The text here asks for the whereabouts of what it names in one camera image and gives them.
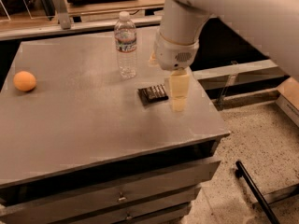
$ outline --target drawer handle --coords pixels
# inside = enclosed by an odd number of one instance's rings
[[[120,192],[120,198],[118,199],[119,203],[124,203],[127,201],[127,198],[123,196],[122,192]]]
[[[127,217],[125,218],[125,220],[132,220],[132,219],[133,219],[133,217],[127,213]]]

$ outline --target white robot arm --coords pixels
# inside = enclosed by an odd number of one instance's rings
[[[165,70],[188,67],[210,15],[299,80],[299,0],[166,0],[154,51]]]

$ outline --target speckled floor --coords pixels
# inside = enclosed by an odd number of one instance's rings
[[[243,178],[235,178],[235,162],[242,160],[262,194],[299,183],[299,128],[275,104],[275,90],[227,98],[221,111],[231,135],[216,151],[221,165],[202,184],[191,212],[167,224],[268,224]],[[299,223],[299,195],[275,203],[281,224]]]

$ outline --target water bottle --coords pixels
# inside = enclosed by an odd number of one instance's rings
[[[135,77],[137,72],[137,35],[129,12],[120,12],[119,20],[114,27],[114,38],[122,78]]]

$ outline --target black rod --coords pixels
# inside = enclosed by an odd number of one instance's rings
[[[272,224],[279,224],[279,221],[278,221],[277,217],[272,212],[270,206],[268,205],[267,201],[264,199],[262,193],[256,187],[255,183],[251,179],[249,173],[247,172],[247,170],[243,166],[242,162],[241,161],[237,161],[235,163],[235,165],[237,166],[239,172],[241,172],[242,176],[244,177],[245,181],[249,185],[249,187],[250,187],[251,191],[253,192],[255,198],[258,200],[261,208],[266,213],[266,215],[268,216],[268,218],[271,221],[271,223]]]

